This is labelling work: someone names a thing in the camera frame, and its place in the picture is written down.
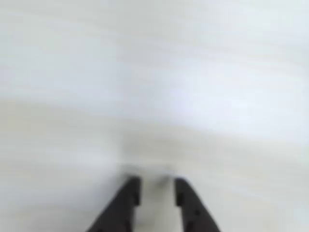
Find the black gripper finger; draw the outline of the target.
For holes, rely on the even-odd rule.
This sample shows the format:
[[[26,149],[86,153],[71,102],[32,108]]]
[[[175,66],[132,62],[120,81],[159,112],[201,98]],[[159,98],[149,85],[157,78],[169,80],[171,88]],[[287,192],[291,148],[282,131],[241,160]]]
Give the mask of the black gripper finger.
[[[87,229],[88,232],[134,231],[135,208],[140,205],[141,178],[130,177]]]
[[[174,180],[175,204],[181,210],[183,232],[220,232],[203,202],[184,178]]]

